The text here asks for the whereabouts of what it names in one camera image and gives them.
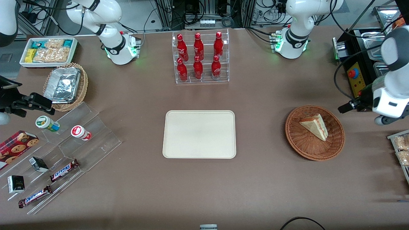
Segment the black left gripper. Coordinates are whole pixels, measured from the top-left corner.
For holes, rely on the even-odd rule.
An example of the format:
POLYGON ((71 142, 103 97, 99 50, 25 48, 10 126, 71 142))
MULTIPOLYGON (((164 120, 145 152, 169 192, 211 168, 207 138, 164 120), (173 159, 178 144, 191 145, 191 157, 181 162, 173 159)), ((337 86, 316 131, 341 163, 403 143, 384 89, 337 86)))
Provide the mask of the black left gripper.
POLYGON ((372 84, 365 86, 359 91, 357 100, 352 99, 349 102, 338 107, 338 112, 345 114, 350 111, 372 111, 374 94, 372 84))

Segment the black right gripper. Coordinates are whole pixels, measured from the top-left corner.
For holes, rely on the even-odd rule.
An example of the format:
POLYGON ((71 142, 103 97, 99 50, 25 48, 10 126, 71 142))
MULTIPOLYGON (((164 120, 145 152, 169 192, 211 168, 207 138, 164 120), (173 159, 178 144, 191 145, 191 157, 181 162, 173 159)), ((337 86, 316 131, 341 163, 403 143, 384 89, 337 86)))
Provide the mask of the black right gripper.
MULTIPOLYGON (((55 109, 52 107, 52 101, 38 93, 30 94, 30 104, 35 110, 43 111, 49 115, 55 114, 55 109)), ((22 99, 22 94, 17 92, 1 92, 0 112, 6 114, 15 114, 19 117, 26 117, 28 102, 22 99)))

